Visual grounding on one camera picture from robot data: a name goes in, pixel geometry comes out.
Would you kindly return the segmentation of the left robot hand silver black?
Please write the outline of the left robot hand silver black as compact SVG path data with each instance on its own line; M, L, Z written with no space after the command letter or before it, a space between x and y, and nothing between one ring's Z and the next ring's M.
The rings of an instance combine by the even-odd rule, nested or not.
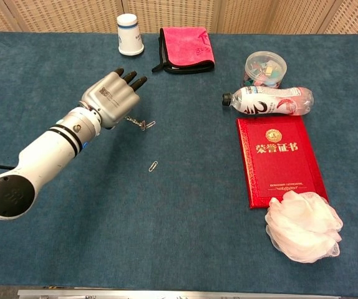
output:
M100 115L101 127L115 127L140 101L136 91L147 77L135 79L136 75L135 71L124 74L124 69L119 67L84 92L82 101Z

